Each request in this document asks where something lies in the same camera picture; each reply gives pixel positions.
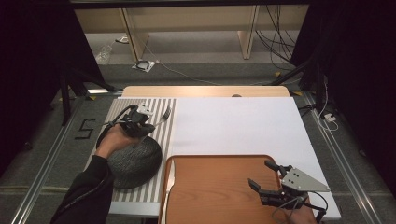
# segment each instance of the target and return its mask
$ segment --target wooden tray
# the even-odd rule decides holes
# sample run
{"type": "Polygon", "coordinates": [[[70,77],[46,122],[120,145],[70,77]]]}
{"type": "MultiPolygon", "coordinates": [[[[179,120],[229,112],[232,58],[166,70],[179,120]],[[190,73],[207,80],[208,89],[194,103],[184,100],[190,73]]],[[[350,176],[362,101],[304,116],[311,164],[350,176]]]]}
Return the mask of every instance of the wooden tray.
{"type": "MultiPolygon", "coordinates": [[[[173,156],[166,162],[163,199],[171,160],[175,161],[175,185],[168,199],[166,224],[276,223],[274,207],[263,206],[248,178],[262,189],[278,190],[279,177],[264,165],[266,155],[173,156]]],[[[283,212],[276,217],[285,220],[283,212]]]]}

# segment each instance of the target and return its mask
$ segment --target black fabric object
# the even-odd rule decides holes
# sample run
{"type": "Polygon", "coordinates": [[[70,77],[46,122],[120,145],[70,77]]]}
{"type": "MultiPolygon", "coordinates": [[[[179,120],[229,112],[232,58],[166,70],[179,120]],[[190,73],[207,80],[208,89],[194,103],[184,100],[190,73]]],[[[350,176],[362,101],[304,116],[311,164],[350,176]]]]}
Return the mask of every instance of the black fabric object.
{"type": "Polygon", "coordinates": [[[44,50],[45,42],[35,34],[27,9],[22,0],[0,4],[0,175],[31,142],[60,89],[59,70],[44,50]]]}
{"type": "MultiPolygon", "coordinates": [[[[57,66],[64,70],[74,68],[104,81],[73,8],[38,4],[36,1],[19,1],[24,1],[31,9],[31,25],[37,31],[36,35],[46,44],[43,50],[53,57],[57,66]]],[[[69,1],[53,0],[49,3],[68,4],[69,1]]]]}
{"type": "Polygon", "coordinates": [[[394,1],[360,4],[329,71],[329,92],[357,140],[396,197],[394,1]]]}
{"type": "Polygon", "coordinates": [[[74,179],[51,223],[105,224],[113,181],[107,160],[93,155],[87,169],[74,179]]]}
{"type": "Polygon", "coordinates": [[[309,4],[290,58],[291,64],[299,66],[310,59],[329,19],[338,7],[339,1],[313,1],[309,4]]]}
{"type": "Polygon", "coordinates": [[[108,159],[115,176],[114,188],[134,189],[148,182],[160,169],[163,152],[151,137],[141,143],[117,151],[108,159]]]}

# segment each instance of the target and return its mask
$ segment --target cable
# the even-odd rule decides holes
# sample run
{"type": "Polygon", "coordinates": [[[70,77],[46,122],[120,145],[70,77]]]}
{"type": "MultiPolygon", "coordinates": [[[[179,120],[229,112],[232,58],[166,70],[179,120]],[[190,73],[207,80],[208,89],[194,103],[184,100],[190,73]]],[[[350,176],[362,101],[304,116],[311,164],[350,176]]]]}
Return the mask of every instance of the cable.
{"type": "Polygon", "coordinates": [[[294,209],[296,208],[297,204],[298,204],[298,198],[294,198],[293,200],[290,200],[290,201],[288,201],[288,202],[286,202],[286,203],[280,205],[279,207],[277,207],[277,208],[274,210],[274,212],[273,212],[272,215],[271,215],[271,218],[272,218],[276,223],[278,223],[278,224],[283,224],[283,223],[288,222],[288,221],[290,220],[290,217],[291,217],[291,215],[293,214],[294,209]],[[277,218],[275,217],[275,213],[276,213],[276,212],[278,212],[281,208],[283,208],[284,206],[288,205],[289,203],[293,203],[293,202],[295,202],[295,203],[294,203],[294,206],[293,206],[293,209],[291,210],[291,213],[288,215],[288,217],[287,217],[286,220],[282,221],[282,220],[279,220],[279,219],[277,219],[277,218]]]}
{"type": "Polygon", "coordinates": [[[326,84],[326,82],[323,82],[323,83],[324,83],[325,90],[326,90],[326,102],[324,103],[324,106],[323,106],[322,110],[321,110],[320,113],[318,114],[318,124],[319,124],[320,127],[321,127],[322,129],[324,129],[324,130],[327,130],[327,131],[330,131],[330,132],[335,132],[335,131],[338,130],[338,124],[337,124],[335,121],[332,121],[332,123],[334,123],[335,126],[336,126],[335,129],[329,129],[329,128],[324,127],[324,126],[321,124],[321,120],[320,120],[321,114],[322,114],[323,111],[325,110],[326,105],[327,105],[327,102],[328,102],[328,100],[329,100],[329,94],[328,94],[328,92],[327,92],[327,84],[326,84]]]}
{"type": "Polygon", "coordinates": [[[284,67],[279,67],[279,66],[277,66],[277,65],[274,63],[274,59],[273,59],[273,54],[275,54],[276,56],[278,56],[278,57],[280,58],[281,61],[284,60],[284,61],[286,61],[285,64],[288,64],[289,61],[290,61],[290,57],[291,57],[291,52],[290,52],[290,50],[289,50],[289,47],[294,47],[294,46],[292,46],[292,45],[290,45],[290,44],[287,44],[287,43],[285,42],[285,40],[283,39],[281,33],[280,33],[280,13],[281,13],[281,6],[276,6],[276,8],[275,8],[275,15],[274,15],[274,16],[273,16],[272,13],[270,12],[268,6],[266,6],[266,9],[267,9],[268,15],[270,16],[271,22],[272,22],[272,24],[274,25],[274,28],[275,28],[274,37],[273,37],[273,39],[271,40],[271,39],[267,38],[265,35],[263,35],[262,32],[259,33],[258,31],[256,31],[256,34],[258,35],[260,41],[264,44],[264,46],[267,47],[267,48],[270,50],[270,59],[271,59],[271,63],[272,63],[276,68],[278,68],[278,69],[281,69],[281,70],[291,70],[291,68],[284,68],[284,67]],[[276,41],[276,35],[279,35],[279,41],[276,41]],[[268,40],[268,41],[271,41],[271,46],[268,45],[262,37],[265,38],[265,39],[268,40]],[[281,55],[279,52],[277,52],[277,51],[274,49],[274,44],[278,44],[278,46],[279,46],[279,52],[280,52],[281,50],[283,50],[284,56],[281,55]]]}
{"type": "Polygon", "coordinates": [[[293,38],[291,38],[291,36],[289,35],[288,31],[285,30],[286,35],[289,37],[289,39],[291,40],[291,42],[293,42],[293,44],[296,44],[296,42],[293,40],[293,38]]]}
{"type": "Polygon", "coordinates": [[[315,109],[315,104],[298,107],[298,110],[304,110],[304,109],[306,109],[306,111],[301,115],[301,118],[305,116],[309,111],[315,109]]]}
{"type": "Polygon", "coordinates": [[[326,203],[326,207],[324,208],[324,210],[327,211],[327,209],[329,208],[329,204],[327,203],[326,199],[325,199],[321,194],[319,194],[319,193],[317,193],[317,192],[314,192],[314,191],[309,191],[309,192],[318,195],[318,196],[323,200],[323,202],[326,203]]]}
{"type": "MultiPolygon", "coordinates": [[[[173,70],[173,69],[167,67],[165,64],[163,64],[163,63],[161,62],[161,60],[158,59],[158,57],[151,51],[151,49],[146,45],[145,42],[143,42],[140,38],[137,38],[137,39],[139,39],[139,41],[143,43],[143,45],[144,45],[145,48],[148,50],[148,52],[159,62],[159,64],[162,65],[162,66],[163,66],[164,68],[166,68],[167,70],[169,70],[169,71],[171,71],[171,72],[174,72],[174,73],[177,73],[177,74],[180,74],[180,75],[182,75],[183,77],[187,77],[187,78],[189,78],[189,79],[191,79],[191,80],[193,80],[193,81],[204,82],[204,83],[212,84],[212,85],[215,85],[215,86],[224,86],[223,84],[219,84],[219,83],[216,83],[216,82],[211,82],[211,81],[206,81],[206,80],[202,80],[202,79],[190,77],[190,76],[188,76],[188,75],[186,75],[186,74],[184,74],[184,73],[178,72],[178,71],[176,71],[176,70],[173,70]]],[[[267,83],[265,83],[265,82],[256,82],[256,83],[252,83],[252,84],[248,84],[248,85],[249,85],[249,86],[254,86],[254,85],[263,85],[263,84],[269,84],[269,83],[271,83],[271,82],[267,82],[267,83]]]]}

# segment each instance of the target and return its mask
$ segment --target white paper sheet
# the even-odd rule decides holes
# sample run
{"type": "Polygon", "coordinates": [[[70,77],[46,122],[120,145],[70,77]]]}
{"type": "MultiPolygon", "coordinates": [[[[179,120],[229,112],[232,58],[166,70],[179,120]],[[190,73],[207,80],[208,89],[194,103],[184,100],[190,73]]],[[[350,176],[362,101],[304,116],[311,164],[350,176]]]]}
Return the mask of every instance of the white paper sheet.
{"type": "MultiPolygon", "coordinates": [[[[291,97],[177,98],[173,155],[269,155],[327,185],[300,113],[291,97]]],[[[325,216],[341,215],[330,193],[325,216]]],[[[311,203],[324,207],[317,196],[311,203]]]]}

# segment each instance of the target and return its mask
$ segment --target wooden board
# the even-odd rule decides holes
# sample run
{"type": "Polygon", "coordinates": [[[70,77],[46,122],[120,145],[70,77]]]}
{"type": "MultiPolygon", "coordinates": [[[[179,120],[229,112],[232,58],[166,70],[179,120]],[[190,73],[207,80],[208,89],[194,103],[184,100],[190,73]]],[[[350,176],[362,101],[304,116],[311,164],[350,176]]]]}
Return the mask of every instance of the wooden board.
{"type": "MultiPolygon", "coordinates": [[[[171,160],[175,161],[175,185],[167,207],[167,224],[270,224],[274,207],[263,206],[259,194],[250,188],[248,178],[262,189],[278,190],[276,172],[264,165],[274,161],[266,155],[252,156],[174,156],[166,163],[164,192],[171,160]]],[[[285,220],[282,211],[276,217],[285,220]]]]}
{"type": "Polygon", "coordinates": [[[123,97],[290,97],[283,86],[129,86],[123,97]]]}

